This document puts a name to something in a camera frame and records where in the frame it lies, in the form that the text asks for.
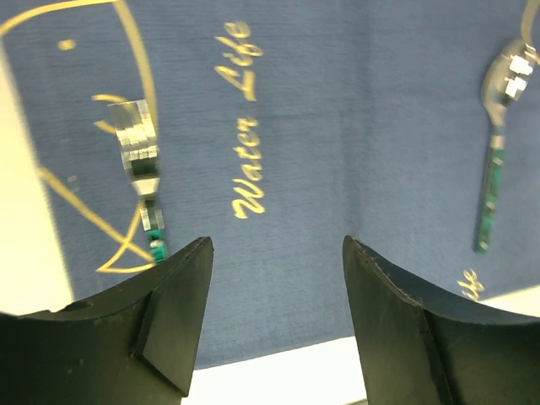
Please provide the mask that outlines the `black handled knife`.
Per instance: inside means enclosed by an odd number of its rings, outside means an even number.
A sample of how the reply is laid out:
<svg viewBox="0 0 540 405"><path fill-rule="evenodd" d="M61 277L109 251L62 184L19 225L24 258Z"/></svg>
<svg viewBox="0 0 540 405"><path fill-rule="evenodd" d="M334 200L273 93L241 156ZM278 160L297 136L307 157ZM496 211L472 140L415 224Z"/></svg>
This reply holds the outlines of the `black handled knife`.
<svg viewBox="0 0 540 405"><path fill-rule="evenodd" d="M139 212L150 254L155 262L168 257L165 222L158 203L159 146L146 100L108 105L121 161L139 200Z"/></svg>

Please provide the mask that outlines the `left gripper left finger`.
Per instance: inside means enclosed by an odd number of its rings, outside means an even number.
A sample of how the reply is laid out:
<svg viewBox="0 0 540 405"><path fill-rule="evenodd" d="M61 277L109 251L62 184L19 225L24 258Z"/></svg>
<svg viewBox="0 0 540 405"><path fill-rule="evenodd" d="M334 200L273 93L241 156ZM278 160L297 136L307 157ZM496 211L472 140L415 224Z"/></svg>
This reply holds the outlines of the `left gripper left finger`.
<svg viewBox="0 0 540 405"><path fill-rule="evenodd" d="M4 404L178 404L189 393L213 243L64 309L1 317Z"/></svg>

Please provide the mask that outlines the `spoon with blue handle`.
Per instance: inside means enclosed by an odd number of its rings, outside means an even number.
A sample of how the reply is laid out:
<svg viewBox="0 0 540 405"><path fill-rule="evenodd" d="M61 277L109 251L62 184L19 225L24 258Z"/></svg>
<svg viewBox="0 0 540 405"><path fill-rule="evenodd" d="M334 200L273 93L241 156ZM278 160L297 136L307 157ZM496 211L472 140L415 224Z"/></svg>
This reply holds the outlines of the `spoon with blue handle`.
<svg viewBox="0 0 540 405"><path fill-rule="evenodd" d="M519 100L527 88L535 65L535 48L517 39L494 59L484 77L481 98L491 122L491 133L474 236L474 250L478 254L488 251L494 228L505 162L505 115L509 104Z"/></svg>

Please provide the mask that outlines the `blue cloth placemat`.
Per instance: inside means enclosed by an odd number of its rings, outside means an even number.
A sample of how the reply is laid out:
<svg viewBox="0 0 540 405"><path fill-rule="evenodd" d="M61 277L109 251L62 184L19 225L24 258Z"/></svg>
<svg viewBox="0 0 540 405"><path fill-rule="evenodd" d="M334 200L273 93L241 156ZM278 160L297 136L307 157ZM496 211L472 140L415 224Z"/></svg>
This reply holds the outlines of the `blue cloth placemat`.
<svg viewBox="0 0 540 405"><path fill-rule="evenodd" d="M342 242L459 295L539 282L539 78L473 251L483 76L522 1L4 1L1 45L73 298L150 263L107 106L146 100L176 252L214 245L210 367L347 337Z"/></svg>

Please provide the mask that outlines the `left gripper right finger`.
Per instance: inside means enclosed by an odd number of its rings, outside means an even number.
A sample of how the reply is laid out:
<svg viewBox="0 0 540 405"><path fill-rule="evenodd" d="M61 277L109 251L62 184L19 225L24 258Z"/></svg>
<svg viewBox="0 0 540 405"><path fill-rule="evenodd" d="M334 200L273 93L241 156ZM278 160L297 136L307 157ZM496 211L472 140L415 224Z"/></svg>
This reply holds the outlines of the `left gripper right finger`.
<svg viewBox="0 0 540 405"><path fill-rule="evenodd" d="M348 304L371 404L539 402L539 320L462 298L343 241Z"/></svg>

